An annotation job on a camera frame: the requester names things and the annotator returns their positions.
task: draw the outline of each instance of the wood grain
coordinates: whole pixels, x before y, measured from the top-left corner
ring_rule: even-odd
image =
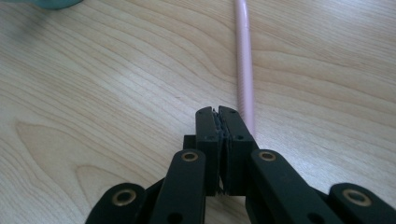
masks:
[[[257,137],[311,186],[396,206],[396,5],[248,1]],[[233,1],[0,3],[0,223],[83,223],[165,176],[194,113],[236,107]],[[243,198],[205,223],[248,223]]]

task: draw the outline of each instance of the table surface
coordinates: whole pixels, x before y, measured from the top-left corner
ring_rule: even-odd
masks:
[[[396,206],[396,4],[248,1],[256,141],[312,187]],[[233,1],[0,3],[0,223],[83,223],[163,178],[194,114],[236,108]],[[205,223],[248,223],[207,198]]]

